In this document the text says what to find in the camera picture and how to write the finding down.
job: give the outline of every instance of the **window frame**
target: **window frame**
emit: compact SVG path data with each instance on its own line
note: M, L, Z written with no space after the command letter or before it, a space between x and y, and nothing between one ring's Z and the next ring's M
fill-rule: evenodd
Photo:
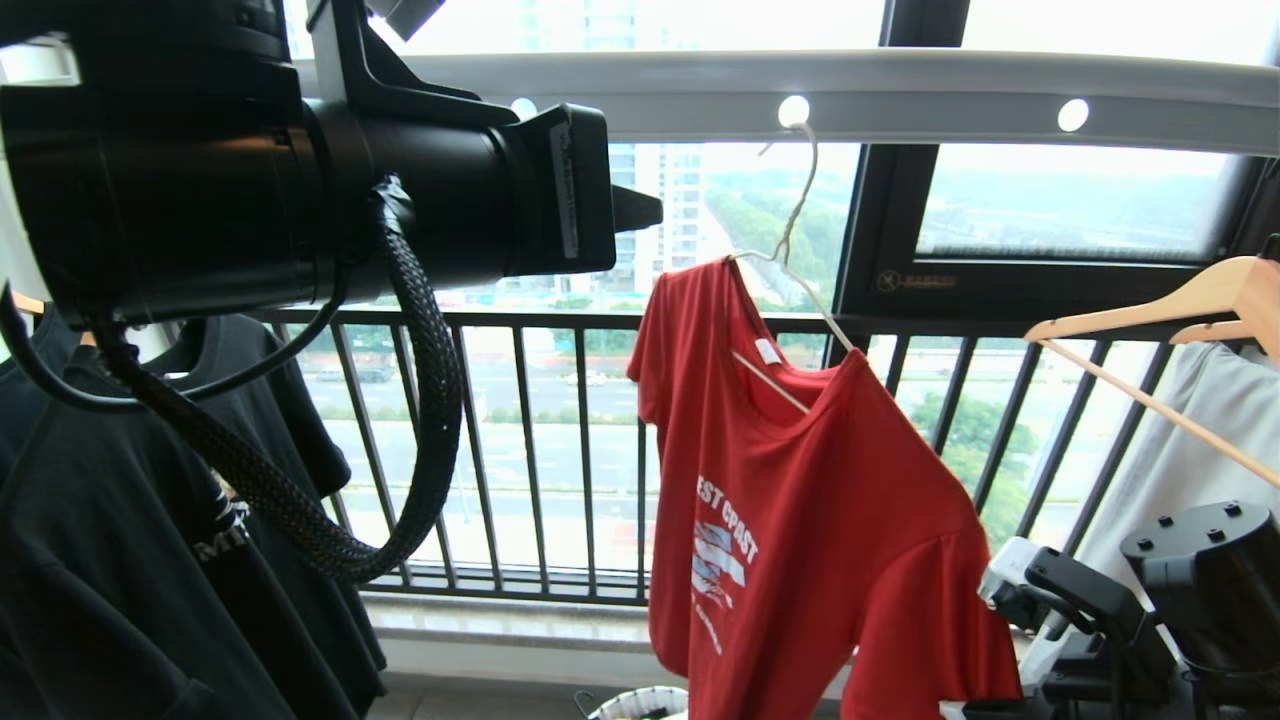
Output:
M1036 323L1146 302L1171 292L1219 259L1254 254L1261 246L1262 237L1240 233L1239 228L1248 213L1245 200L1263 182L1267 163L1245 158L1224 190L1226 201L1204 261L920 258L915 249L937 155L937 145L865 149L855 181L837 313ZM859 190L873 187L886 190L859 197Z

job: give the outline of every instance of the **railing bar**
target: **railing bar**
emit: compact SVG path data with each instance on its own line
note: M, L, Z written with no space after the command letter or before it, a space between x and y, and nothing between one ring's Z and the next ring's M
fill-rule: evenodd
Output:
M573 331L573 356L577 364L577 429L582 450L582 511L586 514L586 577L589 594L595 594L595 512L591 492L591 438L586 405L586 332Z
M956 407L960 405L960 395L964 392L964 382L969 375L969 365L973 363L973 351L978 347L978 338L966 337L960 343L960 356L956 357L956 369L951 373L951 382L947 384L947 395L942 400L942 415L933 427L933 452L940 457L947 445L947 434L951 432L951 423L956 416Z
M1014 379L1014 388L1009 393L1009 404L1005 405L1005 414L1000 418L996 428L996 437L992 438L991 451L987 452L987 464L978 477L978 486L973 489L973 505L982 515L982 509L987 505L987 496L991 495L991 486L996 482L1000 464L1005 460L1005 450L1009 448L1009 439L1014 437L1018 428L1018 414L1023 410L1023 401L1027 400L1027 391L1032 387L1036 377L1036 366L1039 365L1042 346L1030 343L1023 354L1023 366L1018 369Z
M902 379L902 366L906 365L906 351L911 348L911 336L900 334L893 342L893 359L888 364L888 378L884 379L884 389L890 395L897 395L897 383Z
M266 322L307 323L315 316L314 309L284 307L256 310L255 318ZM449 310L444 322L449 325L485 328L585 328L608 331L635 331L640 328L641 315L635 313L525 313L493 310ZM827 323L815 314L768 313L763 315L765 327L773 334L778 333L827 333ZM879 315L836 315L836 322L845 333L854 336L905 334L905 336L975 336L975 337L1014 337L1020 338L1027 332L1024 320L975 320L973 318L901 318ZM338 311L335 322L348 325L397 325L404 323L399 310L393 309L353 309ZM1169 333L1181 328L1178 322L1153 323L1134 328L1119 328L1089 336L1091 340L1146 340L1167 341Z
M351 347L347 342L347 327L335 323L329 327L333 334L333 345L338 351L338 361L342 363L342 375L347 380L347 395L351 396L351 409L356 414L356 424L360 427L360 439L365 445L365 455L369 459L369 471L374 477L374 489L378 492L378 503L383 507L383 519L387 520L387 533L396 529L396 507L392 505L392 493L387 487L387 475L383 473L381 456L378 454L378 442L374 438L374 427L369 421L369 407L365 405L365 393L360 388L360 375L356 363L351 357ZM410 584L408 565L401 562L401 577L404 584Z
M550 593L547 575L547 537L543 528L543 501L538 486L538 460L534 455L534 418L529 404L529 368L525 360L525 332L511 328L511 342L516 348L516 388L520 392L520 425L525 430L525 462L529 468L529 501L534 509L534 541L538 543L538 569L543 577L543 592Z
M498 536L493 521L493 503L489 498L489 479L484 470L484 452L480 446L480 425L476 419L476 404L471 393L471 369L467 363L467 347L462 340L462 328L449 325L453 336L453 350L458 354L458 373L462 379L462 411L467 419L467 441L471 445L471 466L476 470L476 491L480 495L480 515L484 518L484 536L489 543L489 565L493 569L494 591L502 592L502 564L498 562Z
M1147 373L1143 375L1142 383L1138 386L1143 392L1148 395L1156 392L1156 386L1160 384L1160 378L1165 374L1165 368L1169 365L1169 359L1172 355L1172 345L1162 342L1156 346L1156 352L1151 357L1151 364L1147 365ZM1066 544L1062 548L1062 552L1066 555L1075 555L1075 551L1080 548L1080 543L1084 541L1084 534L1089 532L1089 525L1093 524L1093 516L1102 505L1102 498L1106 497L1107 491L1111 488L1111 480L1115 479L1115 474L1120 469L1120 462L1124 460L1125 452L1129 451L1129 445L1133 442L1133 437L1138 432L1138 424L1142 420L1142 415L1146 409L1147 406L1137 400L1129 406L1129 413L1120 423L1116 439L1111 443L1111 450L1107 451L1106 460L1102 461L1102 469L1098 471L1098 479L1093 482L1093 488L1089 489L1089 496L1084 500L1084 506L1080 509L1080 516L1075 519L1075 527L1071 528L1071 534L1066 538Z
M649 436L649 428L648 428L648 425L645 425L644 420L641 420L640 418L636 418L636 447L639 448L639 451L636 452L636 468L639 468L639 470L640 470L640 477L639 477L639 480L637 480L639 495L636 496L639 498L637 502L640 503L639 507L636 507L636 519L637 519L637 523L636 523L636 597L640 598L640 600L644 600L644 551L645 551L644 546L645 546L645 539L648 537L646 533L645 533L645 521L646 521L645 509L646 509L646 505L648 505L645 502L645 479L648 477L646 473L649 470L649 468L648 468L648 460L649 460L649 455L648 455L649 437L648 436Z
M408 409L408 423L413 428L413 441L419 442L420 398L417 396L417 382L415 380L416 372L408 361L408 343L404 341L404 325L392 325L390 331L392 343L396 347L396 366L399 368L401 384L404 387L404 406ZM457 471L454 471L454 477L457 477ZM458 578L453 571L453 553L449 547L449 530L444 527L443 507L440 509L440 516L435 519L435 539L440 544L440 557L444 559L444 570L449 578L449 587L457 587Z
M1111 341L1098 341L1093 343L1093 354L1089 360L1094 365L1101 365L1106 361L1110 350ZM1066 448L1071 445L1071 437L1075 434L1075 428L1080 424L1080 416L1084 415L1084 407L1089 402L1089 395L1093 392L1093 386L1097 380L1098 378L1092 373L1082 373L1080 383L1075 386L1075 395L1066 409L1066 418L1062 419L1062 427L1057 429L1057 437L1053 438L1053 445L1046 456L1044 468L1041 470L1041 477L1036 480L1034 489L1032 489L1032 497L1027 502L1027 511L1023 512L1023 519L1018 523L1016 534L1019 537L1025 538L1029 536L1032 528L1036 525L1036 518L1039 515L1041 507L1044 506L1044 500L1053 487L1053 478L1057 475L1057 469L1062 465L1062 457L1066 456Z

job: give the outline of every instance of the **clothes hanger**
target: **clothes hanger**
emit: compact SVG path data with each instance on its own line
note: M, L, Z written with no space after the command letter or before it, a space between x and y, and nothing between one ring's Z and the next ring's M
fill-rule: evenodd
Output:
M800 210L804 209L804 202L809 197L809 190L813 188L813 181L818 176L818 136L814 135L813 128L809 127L809 123L803 120L791 123L787 127L790 129L800 129L805 133L805 137L809 138L809 145L813 149L813 159L809 163L809 177L808 179L805 179L804 190L800 191L800 199L796 200L795 208L791 209L791 215L787 217L787 224L782 229L782 240L780 240L778 243L773 246L773 252L771 255L765 255L756 250L740 250L730 255L730 258L733 260L737 260L739 258L759 258L767 263L774 263L781 258L782 263L780 265L780 269L783 272L783 274L795 281L796 284L799 284L805 291L805 295L808 295L809 300L813 301L814 307L817 307L818 311L822 313L822 320L827 323L828 328L831 328L831 334L836 336L836 340L840 341L840 345L845 346L845 351L847 352L854 348L852 341L849 340L849 336L845 334L845 331L840 329L840 324L836 323L836 318L833 318L831 311L827 310L827 306L823 305L822 300L818 297L818 293L814 292L813 287L809 286L809 282L797 275L795 270L791 269L791 231L795 228L796 219L800 218Z
M33 318L41 318L45 315L45 302L42 300L28 297L17 290L10 290L9 292L13 295L13 304L18 306L19 313ZM93 341L93 333L86 331L84 334L81 336L81 345L96 347L97 342Z
M809 197L809 190L813 187L814 177L817 177L818 174L818 136L814 135L813 128L809 127L809 123L805 123L803 120L791 123L787 127L791 129L803 131L805 133L805 137L809 138L809 145L813 147L813 159L809 163L809 177L808 179L805 179L804 190L800 191L800 199L796 200L795 208L791 209L791 215L787 217L787 224L782 229L782 240L780 240L778 243L773 246L772 254L765 255L755 250L740 250L730 255L730 259L736 261L740 258L759 258L765 263L776 263L781 258L782 261L780 264L780 269L782 270L782 273L786 274L792 281L795 281L796 284L799 284L801 288L804 288L805 293L809 296L809 300L812 300L814 306L818 307L818 311L822 313L822 319L823 322L827 323L827 327L831 328L832 334L836 336L836 340L838 340L840 343L845 346L845 350L849 351L854 348L854 343L849 340L849 336L845 334L845 331L840 329L840 325L836 323L836 319L822 304L822 300L818 299L818 293L813 291L813 288L804 278L801 278L799 274L795 273L795 270L791 269L791 231L795 228L796 219L800 217L800 210L804 209L804 202ZM760 150L760 154L763 155L764 151L768 150L772 145L773 143L765 145L764 150ZM773 388L778 395L782 396L783 400L786 400L791 405L795 405L801 413L808 414L810 411L808 405L796 400L794 395L783 389L782 386L776 383L773 378L771 378L764 370L756 368L755 364L748 360L746 357L742 357L742 355L739 354L739 351L731 350L730 352L733 355L735 360L737 360L748 370L754 373L755 377L764 380L764 384Z
M1262 246L1262 252L1258 252L1258 256L1275 258L1277 251L1280 251L1280 233L1272 234L1271 237L1267 238L1266 243ZM1272 301L1275 304L1280 304L1280 297L1274 297ZM1257 328L1254 328L1249 323L1245 323L1244 320L1226 320L1222 323L1199 323L1196 325L1188 325L1178 331L1178 333L1175 333L1174 337L1169 338L1169 342L1172 345L1187 345L1189 342L1215 342L1224 340L1253 338L1258 340L1261 343L1262 336L1260 336L1256 332L1256 329ZM1270 331L1267 334L1271 338L1276 338L1276 334L1280 333L1280 329L1277 329L1275 325L1270 328L1263 328L1263 331ZM1275 363L1277 366L1280 366L1280 355L1270 350L1268 355L1271 356L1271 361Z
M1178 427L1188 430L1249 471L1280 488L1280 473L1244 454L1208 428L1053 342L1053 338L1074 334L1226 311L1234 311L1239 315L1240 324L1248 329L1252 337L1257 338L1258 343L1262 345L1263 350L1272 359L1280 357L1280 264L1257 256L1222 260L1210 265L1185 284L1161 299L1129 307L1116 307L1100 313L1046 320L1028 331L1024 340L1038 342L1075 363L1089 374L1102 378L1129 397L1160 413Z
M1033 327L1025 340L1052 340L1230 311L1239 315L1243 328L1257 338L1267 355L1280 357L1280 263L1252 255L1222 260L1161 299L1046 320ZM1229 329L1240 327L1230 325Z
M23 315L41 316L45 314L45 304L35 297L27 297L18 291L10 291L13 293L13 302L18 306L18 311Z

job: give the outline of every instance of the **black machine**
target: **black machine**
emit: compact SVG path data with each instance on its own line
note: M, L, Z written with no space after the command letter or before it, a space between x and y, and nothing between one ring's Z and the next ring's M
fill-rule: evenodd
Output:
M520 122L415 77L367 22L380 14L407 38L439 5L311 0L321 97L303 99L283 0L0 0L0 47L54 36L74 51L77 85L0 87L0 159L60 314L93 332L136 400L86 395L41 365L6 288L13 357L61 402L157 413L319 569L349 580L422 542L453 474L458 360L433 290L605 270L616 232L662 219L657 199L611 187L599 111L561 105ZM389 291L422 419L413 488L374 548L197 401L288 361L343 302ZM300 302L324 307L280 352L186 393L124 341L128 325Z
M970 720L1280 719L1280 529L1263 507L1221 502L1162 516L1120 546L1155 611L1126 587L1015 538L982 593L1057 639L1023 702L969 703ZM1176 646L1175 659L1157 626Z

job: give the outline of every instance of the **cable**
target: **cable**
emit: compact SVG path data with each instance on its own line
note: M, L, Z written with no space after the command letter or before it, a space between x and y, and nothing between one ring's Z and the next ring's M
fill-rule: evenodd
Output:
M91 318L108 370L196 450L253 509L321 573L343 582L367 582L397 568L435 525L453 479L462 428L461 369L448 325L402 224L412 222L412 201L388 176L372 193L372 222L389 265L392 287L404 309L413 343L420 395L417 459L408 500L383 547L372 547L335 525L251 445L138 364L125 327Z
M339 265L334 272L333 296L293 340L251 368L244 368L225 378L219 378L209 384L188 389L182 395L191 401L207 400L276 370L289 360L293 360L298 352L302 352L312 340L324 332L346 300L347 272ZM13 301L13 293L9 291L8 282L4 286L4 295L0 296L0 336L4 337L5 343L9 346L9 352L13 355L14 363L31 378L32 384L59 402L91 413L142 413L147 409L146 405L132 397L104 397L77 389L63 382L60 377L45 366L40 356L36 355L36 350L31 345L31 338L27 337L27 325L22 322L22 316L18 315L18 307ZM99 337L95 332L93 340L99 347L102 347L105 338Z

